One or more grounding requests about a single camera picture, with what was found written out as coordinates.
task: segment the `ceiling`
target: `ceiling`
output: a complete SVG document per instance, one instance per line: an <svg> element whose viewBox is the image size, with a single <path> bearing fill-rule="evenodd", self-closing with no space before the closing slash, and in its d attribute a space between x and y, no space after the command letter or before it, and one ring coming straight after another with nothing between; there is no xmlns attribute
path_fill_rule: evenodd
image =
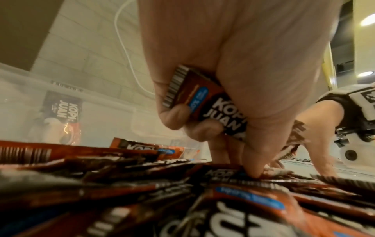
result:
<svg viewBox="0 0 375 237"><path fill-rule="evenodd" d="M331 41L339 87L375 82L375 73L361 78L356 76L375 71L375 24L360 25L364 18L374 13L374 0L345 0L342 5L339 25Z"/></svg>

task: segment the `hand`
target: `hand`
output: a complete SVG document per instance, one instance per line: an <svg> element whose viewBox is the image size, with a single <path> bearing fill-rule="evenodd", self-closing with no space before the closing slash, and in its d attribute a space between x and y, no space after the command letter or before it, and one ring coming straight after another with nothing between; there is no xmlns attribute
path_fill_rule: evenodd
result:
<svg viewBox="0 0 375 237"><path fill-rule="evenodd" d="M304 134L307 142L303 145L321 175L337 176L333 167L337 158L329 155L329 145L343 117L343 107L333 100L318 102L297 116L307 127Z"/></svg>
<svg viewBox="0 0 375 237"><path fill-rule="evenodd" d="M139 0L143 48L161 121L208 141L215 162L258 177L285 145L319 73L340 0ZM189 121L188 106L162 106L177 65L216 75L248 118L247 142L218 121Z"/></svg>

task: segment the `plastic container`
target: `plastic container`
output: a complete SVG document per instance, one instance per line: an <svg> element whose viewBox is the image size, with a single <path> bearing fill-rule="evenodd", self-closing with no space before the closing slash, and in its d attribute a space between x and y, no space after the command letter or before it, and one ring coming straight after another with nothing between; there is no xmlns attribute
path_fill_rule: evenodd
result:
<svg viewBox="0 0 375 237"><path fill-rule="evenodd" d="M198 149L202 146L182 130L166 128L156 111L41 78L0 64L1 140L109 147L114 137L120 137Z"/></svg>

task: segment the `ceiling light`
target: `ceiling light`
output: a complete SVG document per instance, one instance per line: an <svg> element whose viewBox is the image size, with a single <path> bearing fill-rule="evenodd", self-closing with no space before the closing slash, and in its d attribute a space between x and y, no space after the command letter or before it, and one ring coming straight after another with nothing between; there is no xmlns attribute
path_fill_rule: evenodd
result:
<svg viewBox="0 0 375 237"><path fill-rule="evenodd" d="M374 73L373 71L362 72L362 73L358 74L358 77L366 77L366 76L369 76L373 73Z"/></svg>
<svg viewBox="0 0 375 237"><path fill-rule="evenodd" d="M375 14L369 15L361 21L361 26L367 26L375 23Z"/></svg>

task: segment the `wire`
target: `wire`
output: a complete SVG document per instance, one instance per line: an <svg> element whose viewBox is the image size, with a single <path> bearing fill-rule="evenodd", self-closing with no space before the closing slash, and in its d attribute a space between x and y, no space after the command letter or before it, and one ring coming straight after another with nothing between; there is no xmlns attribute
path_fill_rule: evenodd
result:
<svg viewBox="0 0 375 237"><path fill-rule="evenodd" d="M136 76L136 74L135 74L135 72L134 72L133 64L132 64L132 61L130 60L130 57L129 57L129 54L128 54L128 50L126 50L125 45L124 45L124 43L122 42L122 39L121 39L121 36L120 36L120 32L119 32L118 27L117 27L117 21L118 21L118 17L119 17L119 15L120 15L120 13L124 10L124 8L126 8L126 7L127 7L130 3L132 3L132 2L134 2L134 0L127 0L127 1L125 1L125 2L120 6L120 8L117 10L116 15L114 16L114 28L115 28L115 30L116 30L116 34L117 34L118 40L119 40L120 43L121 43L122 49L124 50L125 55L126 55L126 57L128 58L130 69L131 69L131 71L132 71L132 73L133 73L133 76L134 76L134 78L135 78L135 80L136 80L138 86L139 86L142 90L146 91L147 93L149 93L149 94L151 94L151 95L155 95L155 93L153 93L153 92L148 91L147 89L145 89L145 88L141 85L141 83L139 82L139 80L138 80L138 78L137 78L137 76Z"/></svg>

